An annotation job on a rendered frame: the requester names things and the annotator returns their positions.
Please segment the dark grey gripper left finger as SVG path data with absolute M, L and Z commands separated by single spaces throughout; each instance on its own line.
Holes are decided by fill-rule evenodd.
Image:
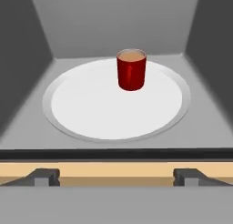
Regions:
M 58 168 L 37 168 L 24 178 L 4 183 L 14 187 L 59 187 L 60 170 Z

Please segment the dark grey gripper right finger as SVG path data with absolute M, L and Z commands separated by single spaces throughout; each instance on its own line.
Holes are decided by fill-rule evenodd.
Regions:
M 174 186 L 181 187 L 203 187 L 203 186 L 224 186 L 231 187 L 227 182 L 209 178 L 196 168 L 175 168 L 173 171 Z

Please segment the red cup of tea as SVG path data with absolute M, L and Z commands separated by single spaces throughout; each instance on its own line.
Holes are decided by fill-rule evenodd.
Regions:
M 136 91 L 145 83 L 147 55 L 135 48 L 124 49 L 117 53 L 118 85 L 126 91 Z

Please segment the white round turntable plate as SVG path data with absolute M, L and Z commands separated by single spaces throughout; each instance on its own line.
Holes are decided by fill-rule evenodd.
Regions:
M 47 120 L 64 134 L 94 142 L 135 141 L 161 134 L 187 113 L 185 79 L 148 61 L 144 86 L 126 91 L 117 83 L 114 58 L 85 63 L 56 78 L 43 96 Z

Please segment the grey microwave oven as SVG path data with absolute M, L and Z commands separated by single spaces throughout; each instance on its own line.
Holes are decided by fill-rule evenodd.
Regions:
M 0 160 L 233 160 L 232 0 L 0 0 Z M 67 70 L 129 48 L 180 74 L 191 100 L 135 141 L 70 137 L 43 96 Z

